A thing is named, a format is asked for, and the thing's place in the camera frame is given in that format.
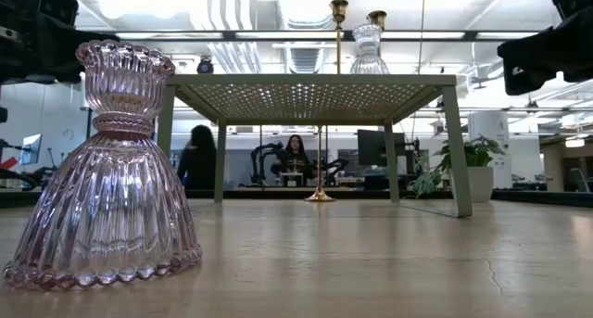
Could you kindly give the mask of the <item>gold metal candlestick holder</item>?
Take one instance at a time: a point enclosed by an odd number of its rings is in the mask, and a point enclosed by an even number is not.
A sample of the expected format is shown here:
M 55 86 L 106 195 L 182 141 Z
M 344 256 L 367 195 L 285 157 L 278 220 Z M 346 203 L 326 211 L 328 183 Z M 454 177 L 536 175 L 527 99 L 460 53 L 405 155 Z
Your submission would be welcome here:
M 332 17 L 335 23 L 336 33 L 336 73 L 341 73 L 341 47 L 342 47 L 342 23 L 346 19 L 346 12 L 348 7 L 347 0 L 332 0 L 330 8 L 332 9 Z
M 381 31 L 383 32 L 385 30 L 385 20 L 387 17 L 387 13 L 383 10 L 375 10 L 370 12 L 367 15 L 367 20 L 375 26 L 378 26 Z
M 308 202 L 324 203 L 334 202 L 334 198 L 329 197 L 323 190 L 322 178 L 322 126 L 318 126 L 318 149 L 317 149 L 317 184 L 314 193 L 306 198 Z

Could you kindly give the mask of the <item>tilted background monitor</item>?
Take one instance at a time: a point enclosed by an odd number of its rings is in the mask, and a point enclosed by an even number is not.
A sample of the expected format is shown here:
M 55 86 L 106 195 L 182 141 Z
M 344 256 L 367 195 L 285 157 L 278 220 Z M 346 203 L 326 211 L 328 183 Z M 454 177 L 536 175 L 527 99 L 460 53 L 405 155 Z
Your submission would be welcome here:
M 22 139 L 20 150 L 20 165 L 31 165 L 38 162 L 40 156 L 42 135 L 34 134 Z

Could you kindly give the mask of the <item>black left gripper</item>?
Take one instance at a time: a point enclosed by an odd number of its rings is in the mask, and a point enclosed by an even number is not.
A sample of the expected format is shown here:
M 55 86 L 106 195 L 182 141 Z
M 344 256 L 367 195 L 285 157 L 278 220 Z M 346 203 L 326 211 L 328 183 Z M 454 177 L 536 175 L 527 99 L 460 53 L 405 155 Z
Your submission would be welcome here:
M 39 37 L 36 47 L 37 0 L 0 0 L 0 84 L 79 83 L 82 65 L 75 56 L 79 45 L 93 40 L 115 40 L 113 34 L 61 30 Z

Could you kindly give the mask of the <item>dark background monitor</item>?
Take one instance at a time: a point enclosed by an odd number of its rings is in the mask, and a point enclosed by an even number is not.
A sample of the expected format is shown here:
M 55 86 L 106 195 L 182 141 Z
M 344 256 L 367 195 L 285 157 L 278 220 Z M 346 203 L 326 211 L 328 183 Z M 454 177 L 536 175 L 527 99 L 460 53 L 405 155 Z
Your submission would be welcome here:
M 358 164 L 387 165 L 385 133 L 380 131 L 357 130 L 358 138 Z M 393 133 L 393 141 L 397 156 L 406 155 L 405 134 Z

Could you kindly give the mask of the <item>clear ribbed glass candle holder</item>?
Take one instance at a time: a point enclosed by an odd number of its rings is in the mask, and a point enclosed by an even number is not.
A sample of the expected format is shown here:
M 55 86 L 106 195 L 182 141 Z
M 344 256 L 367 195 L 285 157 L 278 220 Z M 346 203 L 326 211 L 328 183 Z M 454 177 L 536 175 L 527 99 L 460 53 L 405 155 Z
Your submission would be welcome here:
M 379 56 L 382 29 L 371 23 L 363 24 L 352 32 L 357 47 L 357 56 L 350 74 L 389 74 L 385 62 Z

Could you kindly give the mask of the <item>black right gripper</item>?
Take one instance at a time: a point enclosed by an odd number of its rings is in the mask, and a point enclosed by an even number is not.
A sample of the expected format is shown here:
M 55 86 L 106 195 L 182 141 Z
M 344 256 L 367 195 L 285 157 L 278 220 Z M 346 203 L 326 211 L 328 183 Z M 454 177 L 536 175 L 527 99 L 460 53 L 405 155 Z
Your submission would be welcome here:
M 561 59 L 553 45 L 560 34 Z M 523 95 L 540 89 L 559 71 L 566 82 L 593 79 L 593 6 L 576 12 L 557 28 L 509 40 L 498 46 L 507 95 Z

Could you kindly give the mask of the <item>pink ribbed glass candle holder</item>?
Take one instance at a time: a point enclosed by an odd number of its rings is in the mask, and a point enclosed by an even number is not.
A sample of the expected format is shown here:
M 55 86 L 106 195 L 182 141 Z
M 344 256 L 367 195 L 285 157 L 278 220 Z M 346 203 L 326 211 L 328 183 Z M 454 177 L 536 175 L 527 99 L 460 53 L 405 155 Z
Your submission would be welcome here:
M 3 278 L 13 287 L 89 288 L 197 265 L 202 249 L 182 183 L 152 138 L 175 67 L 143 45 L 81 44 L 95 134 L 37 201 Z

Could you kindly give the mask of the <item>person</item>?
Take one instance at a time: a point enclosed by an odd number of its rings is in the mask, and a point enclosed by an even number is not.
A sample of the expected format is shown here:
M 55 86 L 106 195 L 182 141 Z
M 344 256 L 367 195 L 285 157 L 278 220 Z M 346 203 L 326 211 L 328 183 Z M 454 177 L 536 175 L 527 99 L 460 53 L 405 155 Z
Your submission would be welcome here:
M 283 186 L 294 182 L 296 187 L 306 186 L 313 179 L 313 163 L 309 160 L 302 138 L 298 134 L 289 137 L 286 147 L 276 154 L 271 172 L 282 179 Z
M 209 127 L 197 125 L 182 151 L 178 177 L 185 190 L 213 190 L 215 186 L 217 148 Z

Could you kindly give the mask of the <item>green perforated metal riser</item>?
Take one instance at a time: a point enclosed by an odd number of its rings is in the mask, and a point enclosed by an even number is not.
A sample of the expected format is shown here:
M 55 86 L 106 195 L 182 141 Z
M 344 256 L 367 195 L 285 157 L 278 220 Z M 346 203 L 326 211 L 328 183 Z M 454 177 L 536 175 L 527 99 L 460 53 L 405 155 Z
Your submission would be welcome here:
M 461 132 L 457 80 L 447 74 L 184 74 L 165 88 L 158 145 L 170 151 L 173 103 L 217 124 L 214 200 L 223 200 L 226 134 L 230 125 L 381 126 L 386 141 L 390 199 L 399 202 L 394 124 L 442 97 L 453 170 L 455 201 L 439 214 L 473 215 Z

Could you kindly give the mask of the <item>green plant in white pot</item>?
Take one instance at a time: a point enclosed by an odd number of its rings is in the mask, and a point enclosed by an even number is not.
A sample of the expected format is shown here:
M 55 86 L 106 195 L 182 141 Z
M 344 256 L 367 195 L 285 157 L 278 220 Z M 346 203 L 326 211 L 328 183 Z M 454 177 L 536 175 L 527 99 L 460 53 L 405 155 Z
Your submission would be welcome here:
M 487 203 L 494 189 L 494 169 L 489 166 L 489 163 L 495 156 L 505 156 L 505 152 L 495 140 L 479 135 L 464 143 L 464 153 L 472 203 Z M 435 152 L 435 156 L 442 157 L 440 163 L 432 170 L 419 175 L 411 185 L 417 197 L 434 193 L 445 178 L 448 179 L 449 187 L 455 194 L 455 179 L 448 140 Z

